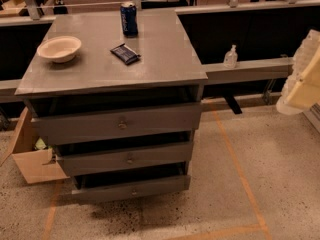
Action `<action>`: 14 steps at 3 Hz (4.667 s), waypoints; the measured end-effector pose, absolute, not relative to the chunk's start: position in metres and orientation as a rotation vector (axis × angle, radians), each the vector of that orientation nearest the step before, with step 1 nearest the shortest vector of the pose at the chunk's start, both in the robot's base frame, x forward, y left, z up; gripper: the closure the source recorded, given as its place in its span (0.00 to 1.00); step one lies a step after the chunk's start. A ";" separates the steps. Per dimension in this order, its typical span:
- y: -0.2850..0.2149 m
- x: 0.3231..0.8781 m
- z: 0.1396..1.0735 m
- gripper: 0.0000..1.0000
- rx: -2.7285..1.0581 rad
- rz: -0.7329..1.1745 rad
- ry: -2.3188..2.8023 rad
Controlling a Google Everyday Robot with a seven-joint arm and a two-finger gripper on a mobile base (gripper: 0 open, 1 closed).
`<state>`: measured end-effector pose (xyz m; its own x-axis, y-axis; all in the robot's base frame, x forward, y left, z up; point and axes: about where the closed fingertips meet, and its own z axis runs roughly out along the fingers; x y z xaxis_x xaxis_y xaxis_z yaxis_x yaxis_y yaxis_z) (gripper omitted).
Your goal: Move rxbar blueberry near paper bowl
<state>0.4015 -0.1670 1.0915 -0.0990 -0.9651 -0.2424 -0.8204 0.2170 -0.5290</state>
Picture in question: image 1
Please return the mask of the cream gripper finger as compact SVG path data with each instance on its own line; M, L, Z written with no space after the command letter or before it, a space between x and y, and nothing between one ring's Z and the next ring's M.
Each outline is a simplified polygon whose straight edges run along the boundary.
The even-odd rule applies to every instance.
M320 52L316 52L310 63L299 76L298 81L286 98L289 106L301 110L312 107L320 101Z

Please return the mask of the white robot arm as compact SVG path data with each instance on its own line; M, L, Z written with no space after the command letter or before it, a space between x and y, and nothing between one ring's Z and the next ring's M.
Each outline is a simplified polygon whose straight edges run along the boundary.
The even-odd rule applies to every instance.
M295 115L320 102L320 32L310 30L293 56L292 74L276 103L279 113Z

